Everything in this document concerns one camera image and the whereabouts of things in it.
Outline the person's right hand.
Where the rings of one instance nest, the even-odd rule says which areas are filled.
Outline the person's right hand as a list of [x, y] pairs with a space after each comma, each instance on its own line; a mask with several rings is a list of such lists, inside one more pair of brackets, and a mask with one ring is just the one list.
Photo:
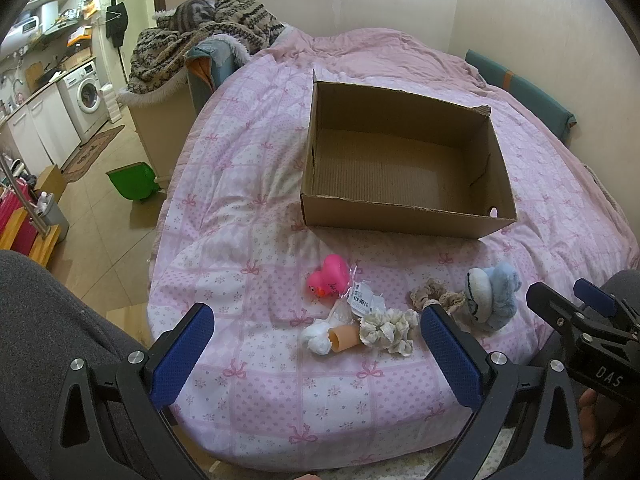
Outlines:
[[611, 437], [603, 431], [604, 426], [598, 419], [598, 408], [603, 408], [600, 396], [592, 389], [587, 389], [578, 400], [578, 420], [582, 433], [582, 447], [586, 454], [602, 442], [610, 442]]

